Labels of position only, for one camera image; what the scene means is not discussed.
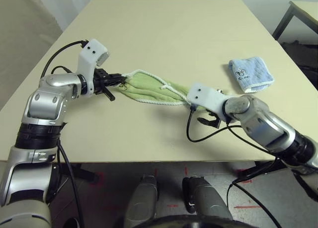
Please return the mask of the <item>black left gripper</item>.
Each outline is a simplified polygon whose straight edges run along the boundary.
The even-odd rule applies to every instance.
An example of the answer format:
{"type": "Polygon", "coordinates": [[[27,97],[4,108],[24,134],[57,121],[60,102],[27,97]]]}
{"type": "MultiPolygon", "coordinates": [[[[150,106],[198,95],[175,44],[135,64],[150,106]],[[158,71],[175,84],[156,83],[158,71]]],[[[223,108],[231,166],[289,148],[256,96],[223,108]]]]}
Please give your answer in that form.
{"type": "Polygon", "coordinates": [[[108,74],[104,69],[95,69],[93,75],[94,94],[104,94],[110,101],[115,96],[108,90],[109,86],[119,86],[125,83],[126,77],[122,74],[108,74]]]}

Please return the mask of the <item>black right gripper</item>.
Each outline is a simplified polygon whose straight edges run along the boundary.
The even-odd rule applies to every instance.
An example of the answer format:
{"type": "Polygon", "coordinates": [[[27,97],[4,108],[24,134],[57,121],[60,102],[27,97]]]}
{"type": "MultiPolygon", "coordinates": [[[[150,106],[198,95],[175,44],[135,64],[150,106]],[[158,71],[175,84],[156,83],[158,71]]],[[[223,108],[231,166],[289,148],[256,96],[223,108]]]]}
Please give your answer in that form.
{"type": "Polygon", "coordinates": [[[206,125],[206,126],[219,128],[220,123],[221,123],[221,119],[219,118],[219,116],[215,112],[210,111],[208,109],[206,109],[206,111],[208,112],[209,116],[212,116],[214,119],[213,120],[208,120],[208,119],[205,119],[205,118],[202,118],[202,117],[198,117],[197,121],[200,122],[203,125],[206,125]]]}

